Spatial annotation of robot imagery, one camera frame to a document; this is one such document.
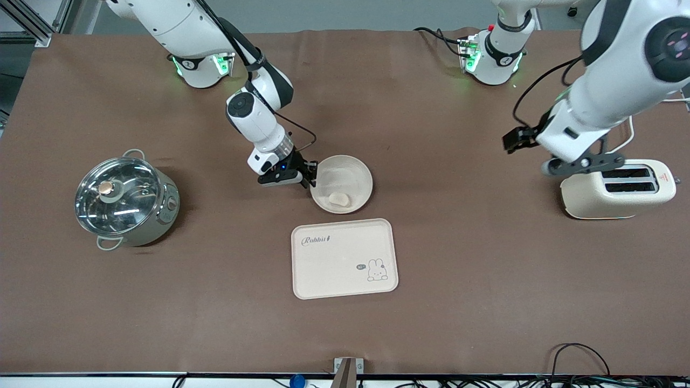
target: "white bowl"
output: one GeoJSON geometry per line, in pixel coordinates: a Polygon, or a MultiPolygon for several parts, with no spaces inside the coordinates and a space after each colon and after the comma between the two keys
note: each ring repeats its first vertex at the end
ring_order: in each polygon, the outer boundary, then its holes
{"type": "Polygon", "coordinates": [[[371,171],[361,160],[348,155],[335,155],[319,163],[316,187],[311,188],[311,196],[325,211],[347,214],[364,206],[373,189],[371,171]],[[346,194],[350,202],[348,206],[332,204],[329,197],[333,193],[346,194]]]}

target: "beige tray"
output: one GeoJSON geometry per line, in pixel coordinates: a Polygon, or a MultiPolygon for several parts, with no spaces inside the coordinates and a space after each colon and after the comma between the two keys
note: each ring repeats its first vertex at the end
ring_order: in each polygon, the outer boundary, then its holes
{"type": "Polygon", "coordinates": [[[292,245],[293,291],[299,299],[397,287],[393,230],[382,218],[298,226],[292,245]]]}

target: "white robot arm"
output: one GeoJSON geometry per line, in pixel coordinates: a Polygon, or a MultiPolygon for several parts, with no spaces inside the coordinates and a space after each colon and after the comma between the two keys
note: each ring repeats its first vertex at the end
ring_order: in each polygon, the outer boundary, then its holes
{"type": "Polygon", "coordinates": [[[491,0],[498,8],[498,20],[492,30],[483,30],[468,38],[462,61],[465,71],[487,85],[500,85],[518,70],[524,45],[535,28],[531,9],[565,6],[574,0],[491,0]]]}
{"type": "Polygon", "coordinates": [[[233,24],[217,17],[204,0],[106,0],[113,12],[138,20],[172,55],[177,72],[195,88],[215,85],[229,73],[235,53],[249,74],[244,87],[226,102],[226,116],[250,142],[249,166],[264,186],[315,185],[316,162],[306,162],[273,114],[289,104],[293,85],[233,24]],[[251,109],[231,106],[251,103],[251,109]]]}
{"type": "Polygon", "coordinates": [[[625,161],[608,153],[606,135],[631,115],[690,82],[690,1],[601,0],[581,38],[583,76],[559,96],[536,127],[518,127],[504,148],[542,145],[548,175],[608,171],[625,161]],[[602,142],[593,154],[590,147],[602,142]]]}

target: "pot handle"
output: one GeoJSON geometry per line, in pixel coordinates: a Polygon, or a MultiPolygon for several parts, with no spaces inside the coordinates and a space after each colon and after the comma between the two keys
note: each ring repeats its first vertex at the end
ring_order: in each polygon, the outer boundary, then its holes
{"type": "Polygon", "coordinates": [[[101,251],[114,251],[114,250],[117,249],[120,245],[122,245],[122,242],[123,242],[124,240],[125,240],[124,237],[112,238],[112,237],[102,237],[102,236],[98,236],[98,237],[96,237],[96,246],[98,246],[98,249],[100,249],[101,251]],[[106,247],[104,247],[104,246],[102,245],[102,244],[103,244],[103,241],[117,241],[117,243],[116,243],[114,246],[110,247],[110,248],[106,248],[106,247]]]}
{"type": "Polygon", "coordinates": [[[129,156],[133,153],[140,153],[141,154],[141,160],[146,160],[146,155],[144,155],[144,152],[138,148],[132,148],[131,150],[125,151],[124,154],[122,154],[123,157],[129,156]]]}

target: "table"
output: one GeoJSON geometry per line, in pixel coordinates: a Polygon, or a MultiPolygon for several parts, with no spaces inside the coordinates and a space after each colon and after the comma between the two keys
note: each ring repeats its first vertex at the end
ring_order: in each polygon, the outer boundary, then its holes
{"type": "MultiPolygon", "coordinates": [[[[250,38],[295,85],[283,114],[319,135],[305,157],[360,158],[371,201],[338,216],[298,185],[259,187],[224,116],[240,72],[195,90],[151,37],[57,35],[33,54],[0,141],[0,370],[319,372],[359,356],[373,373],[537,373],[578,341],[615,374],[689,372],[686,188],[631,220],[575,221],[540,174],[545,150],[502,150],[514,101],[578,54],[578,33],[536,32],[497,87],[418,32],[250,38]],[[157,244],[101,252],[75,189],[132,147],[177,183],[181,214],[157,244]],[[293,228],[376,217],[393,225],[398,288],[298,300],[293,228]]],[[[536,122],[561,90],[550,77],[521,116],[536,122]]],[[[683,104],[635,124],[628,157],[690,177],[683,104]]],[[[602,373],[572,349],[558,371],[602,373]]]]}

